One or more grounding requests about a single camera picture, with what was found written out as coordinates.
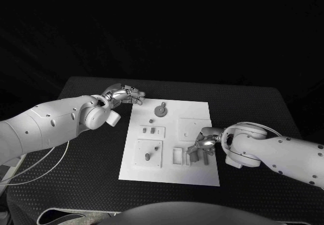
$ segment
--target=white cable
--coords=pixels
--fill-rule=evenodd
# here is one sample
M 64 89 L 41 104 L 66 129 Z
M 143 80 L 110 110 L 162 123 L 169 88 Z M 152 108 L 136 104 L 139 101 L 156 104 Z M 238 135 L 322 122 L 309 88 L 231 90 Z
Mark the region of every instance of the white cable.
M 24 182 L 24 183 L 19 183 L 19 184 L 0 184 L 0 186 L 2 185 L 9 185 L 9 186 L 12 186 L 12 185 L 21 185 L 21 184 L 27 184 L 27 183 L 31 183 L 31 182 L 34 182 L 34 181 L 37 181 L 38 179 L 41 179 L 55 168 L 57 168 L 57 166 L 60 165 L 60 163 L 61 163 L 61 161 L 63 161 L 63 159 L 64 159 L 64 157 L 66 157 L 66 154 L 67 154 L 67 151 L 68 151 L 68 147 L 70 147 L 70 142 L 68 142 L 68 145 L 67 145 L 67 149 L 66 149 L 66 153 L 64 153 L 64 155 L 63 155 L 63 157 L 61 157 L 61 159 L 60 159 L 60 161 L 58 161 L 58 163 L 55 164 L 55 166 L 53 167 L 53 169 L 42 175 L 42 176 L 40 176 L 38 178 L 35 178 L 34 180 L 31 180 L 31 181 L 28 181 L 28 182 Z
M 15 176 L 9 177 L 8 179 L 2 180 L 2 182 L 6 182 L 8 180 L 12 180 L 15 177 L 21 176 L 22 174 L 25 174 L 42 161 L 44 159 L 50 156 L 51 152 L 55 150 L 55 147 L 51 149 L 51 151 L 48 152 L 48 154 L 45 155 L 45 157 L 25 170 L 22 171 L 19 174 L 17 174 Z
M 261 127 L 261 128 L 266 128 L 266 129 L 270 130 L 271 132 L 274 132 L 279 136 L 283 136 L 283 135 L 280 134 L 280 132 L 277 132 L 274 129 L 271 129 L 269 126 L 266 126 L 266 125 L 263 125 L 263 124 L 251 123 L 251 122 L 241 122 L 241 123 L 238 123 L 238 124 L 251 124 L 251 125 L 256 125 L 256 126 L 258 126 L 258 127 Z

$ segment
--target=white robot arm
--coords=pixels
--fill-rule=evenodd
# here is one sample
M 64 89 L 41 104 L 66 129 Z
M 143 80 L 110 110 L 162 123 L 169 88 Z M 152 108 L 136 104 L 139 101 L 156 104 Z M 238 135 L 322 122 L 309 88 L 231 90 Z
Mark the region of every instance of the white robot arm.
M 215 143 L 222 143 L 227 163 L 237 168 L 257 167 L 261 162 L 270 169 L 324 188 L 324 147 L 320 144 L 282 136 L 267 139 L 269 132 L 263 125 L 238 123 L 225 130 L 207 127 L 198 136 L 195 146 L 188 148 L 191 161 L 198 158 L 198 149 L 214 154 Z
M 0 121 L 0 165 L 11 165 L 30 152 L 60 146 L 106 122 L 116 126 L 120 115 L 112 109 L 122 103 L 142 105 L 145 96 L 145 92 L 119 83 L 102 95 L 42 103 Z

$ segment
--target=black tablecloth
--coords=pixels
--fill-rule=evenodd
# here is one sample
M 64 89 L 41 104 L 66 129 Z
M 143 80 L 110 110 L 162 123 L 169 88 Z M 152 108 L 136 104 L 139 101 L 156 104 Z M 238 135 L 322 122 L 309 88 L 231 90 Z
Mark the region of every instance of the black tablecloth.
M 214 127 L 227 128 L 250 121 L 270 126 L 286 136 L 302 137 L 274 88 L 73 77 L 60 99 L 102 94 L 116 83 L 146 91 L 148 98 L 208 102 Z M 8 201 L 17 225 L 35 224 L 41 213 L 53 207 L 122 212 L 166 201 L 221 204 L 277 221 L 324 222 L 324 191 L 277 174 L 264 164 L 243 169 L 230 166 L 221 146 L 217 148 L 221 187 L 119 180 L 132 105 L 123 104 L 116 111 L 122 115 L 117 126 L 106 124 L 86 131 L 71 141 L 58 168 L 38 181 L 9 187 Z M 45 173 L 66 147 L 67 144 L 60 146 L 45 162 L 14 182 L 28 181 Z M 28 154 L 21 171 L 47 152 Z

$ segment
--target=white board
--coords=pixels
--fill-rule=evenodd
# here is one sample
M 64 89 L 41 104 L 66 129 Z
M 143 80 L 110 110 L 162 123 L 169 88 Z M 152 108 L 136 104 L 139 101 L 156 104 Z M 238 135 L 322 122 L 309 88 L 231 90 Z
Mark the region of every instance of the white board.
M 155 108 L 166 102 L 168 115 L 158 117 Z M 212 126 L 208 102 L 176 101 L 165 99 L 146 99 L 143 105 L 133 105 L 130 127 L 125 156 L 120 169 L 120 180 L 139 180 L 165 183 L 194 184 L 220 186 L 218 165 L 215 155 L 208 155 L 210 165 L 205 165 L 204 152 L 199 151 L 199 161 L 186 166 L 174 165 L 174 148 L 188 149 L 195 141 L 181 141 L 179 139 L 179 119 L 205 120 L 207 127 Z M 146 127 L 163 127 L 165 138 L 139 137 Z M 199 134 L 202 128 L 194 127 L 192 133 Z M 161 168 L 138 166 L 135 156 L 138 152 L 139 140 L 161 140 L 163 142 Z

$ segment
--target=rectangular slot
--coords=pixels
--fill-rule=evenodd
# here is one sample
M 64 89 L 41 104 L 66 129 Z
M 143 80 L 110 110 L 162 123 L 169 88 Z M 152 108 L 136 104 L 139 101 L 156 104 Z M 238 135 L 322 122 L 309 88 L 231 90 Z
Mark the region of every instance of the rectangular slot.
M 191 155 L 185 153 L 185 166 L 191 166 Z
M 165 127 L 140 126 L 140 128 L 139 128 L 139 138 L 165 139 L 165 134 L 166 134 L 166 128 Z
M 174 148 L 174 165 L 184 165 L 184 149 Z

